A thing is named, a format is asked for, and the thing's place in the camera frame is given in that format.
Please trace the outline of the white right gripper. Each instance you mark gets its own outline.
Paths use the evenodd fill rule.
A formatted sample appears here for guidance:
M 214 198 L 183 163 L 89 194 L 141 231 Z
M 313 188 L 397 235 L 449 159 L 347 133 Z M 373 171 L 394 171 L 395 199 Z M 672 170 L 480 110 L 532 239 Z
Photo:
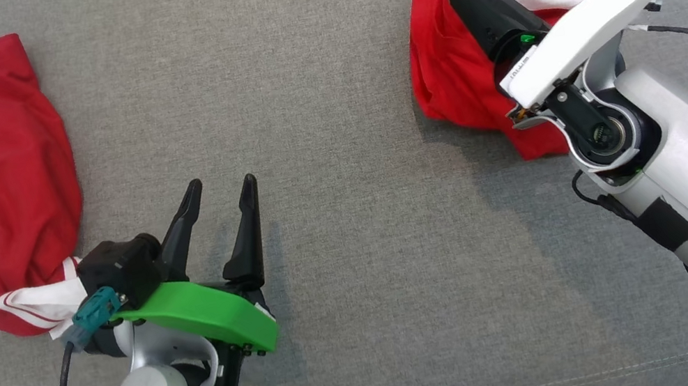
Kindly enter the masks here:
M 523 31 L 550 30 L 549 24 L 516 0 L 448 1 L 489 59 L 495 59 L 511 34 L 509 19 Z M 572 75 L 648 4 L 659 1 L 583 0 L 510 68 L 500 82 L 501 90 L 524 109 L 541 104 L 557 81 Z

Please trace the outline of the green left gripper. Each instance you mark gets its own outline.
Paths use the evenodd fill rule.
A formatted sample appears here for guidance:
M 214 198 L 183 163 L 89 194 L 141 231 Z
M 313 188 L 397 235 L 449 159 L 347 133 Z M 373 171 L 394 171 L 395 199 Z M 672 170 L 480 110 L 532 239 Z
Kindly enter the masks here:
M 202 190 L 201 180 L 188 183 L 162 241 L 160 261 L 166 282 L 143 306 L 136 310 L 120 309 L 114 317 L 132 322 L 143 320 L 211 341 L 249 345 L 258 353 L 274 353 L 280 327 L 262 297 L 252 294 L 246 298 L 189 281 L 186 266 L 192 228 L 201 211 Z M 265 284 L 258 192 L 257 177 L 247 172 L 238 203 L 241 217 L 236 244 L 222 270 L 223 280 L 229 286 L 245 292 L 261 289 Z

